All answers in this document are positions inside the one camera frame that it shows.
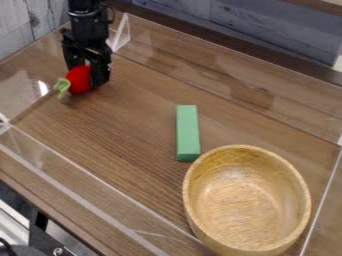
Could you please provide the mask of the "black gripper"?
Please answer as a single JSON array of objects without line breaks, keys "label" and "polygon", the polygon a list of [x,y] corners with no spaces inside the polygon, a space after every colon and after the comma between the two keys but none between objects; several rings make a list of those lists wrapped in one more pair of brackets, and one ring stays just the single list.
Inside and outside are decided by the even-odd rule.
[{"label": "black gripper", "polygon": [[105,84],[110,75],[112,50],[104,40],[84,42],[76,39],[69,29],[61,30],[61,47],[68,69],[90,61],[90,87]]}]

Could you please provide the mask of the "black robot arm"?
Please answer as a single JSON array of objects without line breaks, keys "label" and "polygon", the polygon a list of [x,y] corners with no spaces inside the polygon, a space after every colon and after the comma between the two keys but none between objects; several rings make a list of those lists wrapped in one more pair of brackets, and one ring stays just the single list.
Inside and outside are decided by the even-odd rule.
[{"label": "black robot arm", "polygon": [[68,0],[70,28],[61,30],[61,48],[68,69],[89,62],[89,86],[109,80],[112,50],[106,44],[109,25],[106,5],[101,0]]}]

